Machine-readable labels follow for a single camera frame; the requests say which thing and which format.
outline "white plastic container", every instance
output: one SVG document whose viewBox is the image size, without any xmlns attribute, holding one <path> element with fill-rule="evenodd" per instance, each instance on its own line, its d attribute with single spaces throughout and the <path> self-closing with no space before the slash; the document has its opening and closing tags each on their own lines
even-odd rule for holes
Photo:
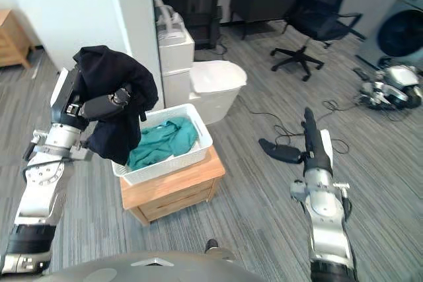
<svg viewBox="0 0 423 282">
<path fill-rule="evenodd" d="M 194 41 L 184 29 L 185 42 L 169 46 L 159 45 L 162 74 L 177 69 L 190 69 L 194 60 Z"/>
<path fill-rule="evenodd" d="M 190 69 L 162 72 L 162 82 L 167 108 L 189 102 L 191 91 Z"/>
<path fill-rule="evenodd" d="M 156 112 L 150 112 L 146 115 L 147 121 L 141 122 L 141 129 L 154 127 L 173 117 L 185 117 L 191 120 L 198 132 L 197 142 L 195 142 L 192 146 L 190 152 L 184 155 L 179 155 L 177 157 L 171 156 L 167 160 L 135 171 L 131 171 L 128 166 L 122 166 L 112 162 L 113 173 L 115 176 L 124 178 L 129 185 L 134 185 L 204 160 L 208 148 L 213 144 L 213 139 L 193 105 L 184 104 L 158 110 Z"/>
<path fill-rule="evenodd" d="M 193 104 L 206 125 L 222 120 L 239 90 L 247 84 L 247 74 L 228 61 L 194 62 L 190 70 Z"/>
</svg>

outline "black cabinet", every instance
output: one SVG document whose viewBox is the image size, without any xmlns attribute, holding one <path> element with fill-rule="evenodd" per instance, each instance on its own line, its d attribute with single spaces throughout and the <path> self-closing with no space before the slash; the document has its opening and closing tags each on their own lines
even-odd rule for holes
<svg viewBox="0 0 423 282">
<path fill-rule="evenodd" d="M 294 2 L 295 0 L 231 0 L 231 20 L 233 13 L 244 20 L 244 39 L 247 23 L 283 19 Z"/>
</svg>

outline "plastic basket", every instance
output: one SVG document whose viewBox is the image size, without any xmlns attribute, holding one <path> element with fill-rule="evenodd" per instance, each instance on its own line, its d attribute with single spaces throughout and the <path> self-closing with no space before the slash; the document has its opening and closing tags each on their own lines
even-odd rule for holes
<svg viewBox="0 0 423 282">
<path fill-rule="evenodd" d="M 145 168 L 140 168 L 139 170 L 132 171 L 128 166 L 122 166 L 112 162 L 115 176 L 124 178 L 129 185 L 134 185 L 204 160 L 208 148 L 213 144 L 213 139 L 194 105 L 183 104 L 158 110 L 156 112 L 150 112 L 146 115 L 147 120 L 141 122 L 141 129 L 154 127 L 173 117 L 185 117 L 191 120 L 198 132 L 197 142 L 193 145 L 190 152 L 184 155 L 179 155 L 177 157 L 171 156 L 167 160 L 146 166 Z"/>
</svg>

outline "green cloth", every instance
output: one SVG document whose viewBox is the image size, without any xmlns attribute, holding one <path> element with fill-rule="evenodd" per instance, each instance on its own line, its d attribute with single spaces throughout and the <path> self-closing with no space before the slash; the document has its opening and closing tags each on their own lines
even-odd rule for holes
<svg viewBox="0 0 423 282">
<path fill-rule="evenodd" d="M 138 170 L 163 161 L 171 155 L 187 153 L 198 138 L 192 122 L 183 117 L 176 117 L 161 125 L 141 130 L 141 141 L 130 152 L 128 166 Z"/>
</svg>

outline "black jacket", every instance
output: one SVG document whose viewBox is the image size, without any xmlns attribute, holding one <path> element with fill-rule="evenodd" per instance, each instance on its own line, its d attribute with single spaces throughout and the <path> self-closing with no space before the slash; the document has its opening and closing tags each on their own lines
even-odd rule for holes
<svg viewBox="0 0 423 282">
<path fill-rule="evenodd" d="M 128 83 L 132 86 L 131 102 L 125 110 L 98 121 L 87 140 L 88 148 L 102 158 L 125 165 L 141 139 L 139 117 L 145 121 L 145 112 L 159 99 L 153 76 L 132 57 L 107 46 L 81 48 L 73 59 L 81 70 L 75 85 L 81 100 L 112 94 Z"/>
</svg>

